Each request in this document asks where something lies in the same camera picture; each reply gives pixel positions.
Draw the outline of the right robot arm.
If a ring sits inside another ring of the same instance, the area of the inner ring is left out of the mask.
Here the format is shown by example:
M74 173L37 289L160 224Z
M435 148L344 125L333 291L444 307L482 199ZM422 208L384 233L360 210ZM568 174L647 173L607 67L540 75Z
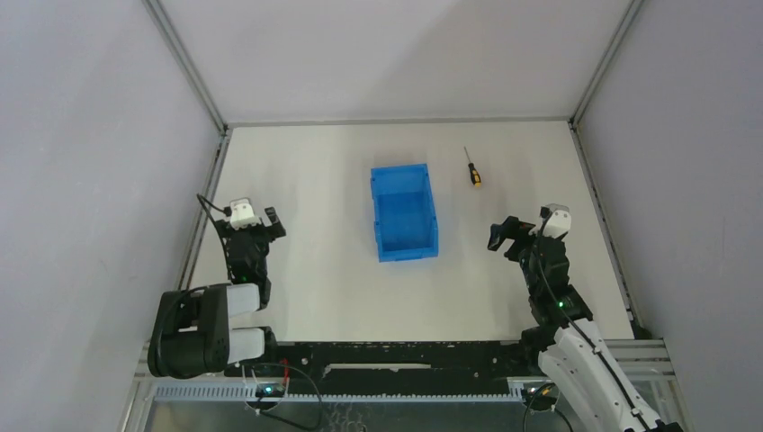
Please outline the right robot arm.
M509 216L489 228L488 250L511 243L504 256L522 271L537 323L521 334L526 361L550 378L591 431L681 430L636 390L571 283L564 241L570 229L570 212L550 205L537 224Z

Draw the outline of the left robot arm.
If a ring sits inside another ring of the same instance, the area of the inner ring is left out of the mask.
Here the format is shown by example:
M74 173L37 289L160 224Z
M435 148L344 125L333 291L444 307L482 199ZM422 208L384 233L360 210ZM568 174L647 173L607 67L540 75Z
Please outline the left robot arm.
M286 231L275 208L266 208L265 216L267 223L247 200L233 202L229 217L214 223L227 281L162 294L147 354L153 376L191 379L219 373L274 349L269 327L237 328L232 322L270 302L267 257L271 244Z

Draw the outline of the black yellow screwdriver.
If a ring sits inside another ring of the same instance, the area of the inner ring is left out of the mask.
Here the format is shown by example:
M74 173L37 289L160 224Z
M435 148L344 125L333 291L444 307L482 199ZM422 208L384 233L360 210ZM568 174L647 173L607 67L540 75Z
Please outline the black yellow screwdriver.
M467 158L467 162L468 162L467 167L468 167L468 170L469 170L469 176L470 176L471 184L474 187L481 187L480 173L479 173L478 169L476 168L475 164L472 162L468 149L466 147L464 147L463 150L464 150L465 156Z

